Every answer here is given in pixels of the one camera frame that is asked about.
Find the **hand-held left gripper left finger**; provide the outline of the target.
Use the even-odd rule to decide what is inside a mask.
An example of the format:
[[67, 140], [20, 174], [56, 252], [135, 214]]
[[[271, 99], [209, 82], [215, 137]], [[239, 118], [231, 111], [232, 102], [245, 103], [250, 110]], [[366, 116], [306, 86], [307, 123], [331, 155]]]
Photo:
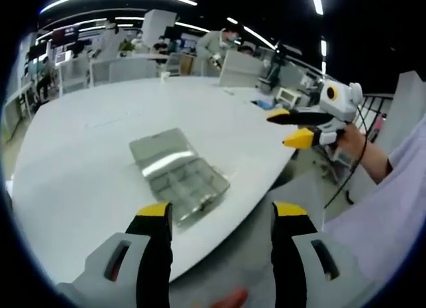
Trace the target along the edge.
[[140, 209], [85, 259], [83, 272], [57, 291], [74, 307], [169, 307], [172, 204]]

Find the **person's left hand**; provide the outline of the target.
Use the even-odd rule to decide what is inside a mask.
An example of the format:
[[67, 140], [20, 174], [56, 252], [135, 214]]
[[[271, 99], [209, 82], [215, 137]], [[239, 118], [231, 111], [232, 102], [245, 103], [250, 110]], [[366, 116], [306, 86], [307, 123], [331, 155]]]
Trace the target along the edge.
[[235, 289], [224, 298], [211, 304], [210, 308], [241, 308], [248, 298], [247, 289]]

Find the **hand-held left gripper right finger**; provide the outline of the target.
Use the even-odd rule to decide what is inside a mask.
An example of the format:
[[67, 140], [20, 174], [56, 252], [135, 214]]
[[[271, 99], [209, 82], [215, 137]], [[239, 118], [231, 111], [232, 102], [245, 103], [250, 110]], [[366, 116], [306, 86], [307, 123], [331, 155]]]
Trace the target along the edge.
[[344, 245], [319, 231], [297, 204], [272, 204], [276, 307], [355, 307], [365, 277]]

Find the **person's right hand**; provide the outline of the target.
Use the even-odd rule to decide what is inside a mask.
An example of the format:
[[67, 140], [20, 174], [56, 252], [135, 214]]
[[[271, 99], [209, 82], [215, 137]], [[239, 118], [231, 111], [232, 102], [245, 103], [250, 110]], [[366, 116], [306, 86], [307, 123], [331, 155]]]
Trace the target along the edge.
[[359, 158], [363, 151], [365, 136], [353, 124], [347, 124], [337, 138], [337, 146], [353, 158]]

